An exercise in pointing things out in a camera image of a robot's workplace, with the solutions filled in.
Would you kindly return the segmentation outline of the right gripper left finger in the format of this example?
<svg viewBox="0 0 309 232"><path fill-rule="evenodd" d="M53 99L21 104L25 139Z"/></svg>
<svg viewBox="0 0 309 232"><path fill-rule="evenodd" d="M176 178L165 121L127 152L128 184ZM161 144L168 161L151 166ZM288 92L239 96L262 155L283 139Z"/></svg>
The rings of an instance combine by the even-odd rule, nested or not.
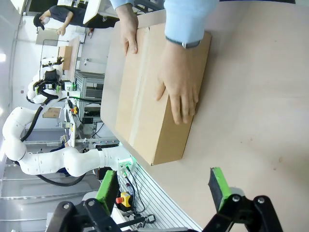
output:
<svg viewBox="0 0 309 232"><path fill-rule="evenodd" d="M95 198L74 205L60 202L47 227L48 232L119 232L111 213L119 192L117 172L108 170Z"/></svg>

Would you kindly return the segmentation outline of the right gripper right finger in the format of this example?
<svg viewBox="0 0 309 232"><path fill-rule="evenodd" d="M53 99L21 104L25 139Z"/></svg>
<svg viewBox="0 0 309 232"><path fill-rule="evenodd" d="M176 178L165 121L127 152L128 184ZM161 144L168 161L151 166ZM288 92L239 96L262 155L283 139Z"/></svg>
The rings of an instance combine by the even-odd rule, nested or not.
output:
<svg viewBox="0 0 309 232"><path fill-rule="evenodd" d="M210 169L208 186L216 207L204 232L228 232L234 224L243 224L249 232L282 232L282 226L268 196L253 200L232 193L219 167Z"/></svg>

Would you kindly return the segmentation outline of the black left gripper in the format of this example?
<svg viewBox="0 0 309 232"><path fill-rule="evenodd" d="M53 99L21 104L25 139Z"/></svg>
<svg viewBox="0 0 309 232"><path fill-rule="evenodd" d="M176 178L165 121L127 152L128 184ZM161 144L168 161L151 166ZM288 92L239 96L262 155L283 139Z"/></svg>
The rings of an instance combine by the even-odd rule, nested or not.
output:
<svg viewBox="0 0 309 232"><path fill-rule="evenodd" d="M59 81L59 74L57 73L57 71L46 71L44 74L44 81L37 81L33 84L33 90L35 91L35 93L40 94L43 90L45 90L46 83L56 83L56 93L65 90L65 82Z"/></svg>

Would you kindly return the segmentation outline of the person's right hand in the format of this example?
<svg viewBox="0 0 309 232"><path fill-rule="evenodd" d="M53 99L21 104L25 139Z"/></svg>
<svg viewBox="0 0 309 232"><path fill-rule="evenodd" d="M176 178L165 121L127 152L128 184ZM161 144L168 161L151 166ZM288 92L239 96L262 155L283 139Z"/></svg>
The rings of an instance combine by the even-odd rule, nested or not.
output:
<svg viewBox="0 0 309 232"><path fill-rule="evenodd" d="M125 55L130 52L136 54L138 52L137 45L137 29L138 18L135 14L125 15L120 19L121 42Z"/></svg>

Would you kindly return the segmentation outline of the person's left hand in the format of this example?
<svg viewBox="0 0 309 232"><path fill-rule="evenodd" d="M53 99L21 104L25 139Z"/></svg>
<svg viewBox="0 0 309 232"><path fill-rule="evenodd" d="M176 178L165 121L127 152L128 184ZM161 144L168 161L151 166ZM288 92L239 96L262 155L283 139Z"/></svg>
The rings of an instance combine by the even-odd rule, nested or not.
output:
<svg viewBox="0 0 309 232"><path fill-rule="evenodd" d="M161 56L155 99L169 95L174 123L187 123L195 114L198 102L196 80L191 64L192 53L172 42L166 42Z"/></svg>

